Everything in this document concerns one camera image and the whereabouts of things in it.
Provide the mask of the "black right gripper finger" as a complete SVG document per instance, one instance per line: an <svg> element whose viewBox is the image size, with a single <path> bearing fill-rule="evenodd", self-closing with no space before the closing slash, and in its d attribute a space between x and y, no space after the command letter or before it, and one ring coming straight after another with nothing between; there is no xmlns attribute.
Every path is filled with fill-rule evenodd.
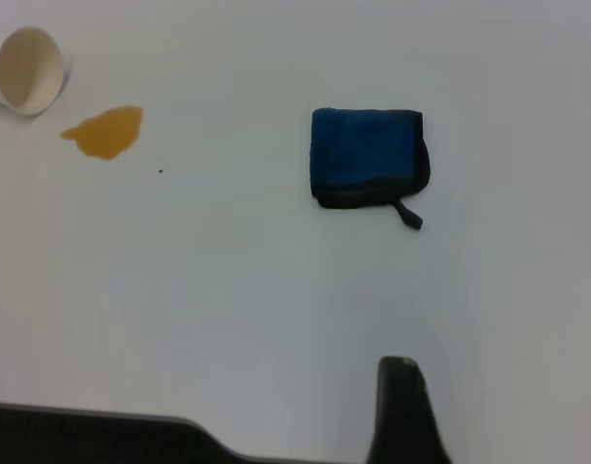
<svg viewBox="0 0 591 464"><path fill-rule="evenodd" d="M416 362L384 357L377 370L375 424L368 463L451 464L425 377Z"/></svg>

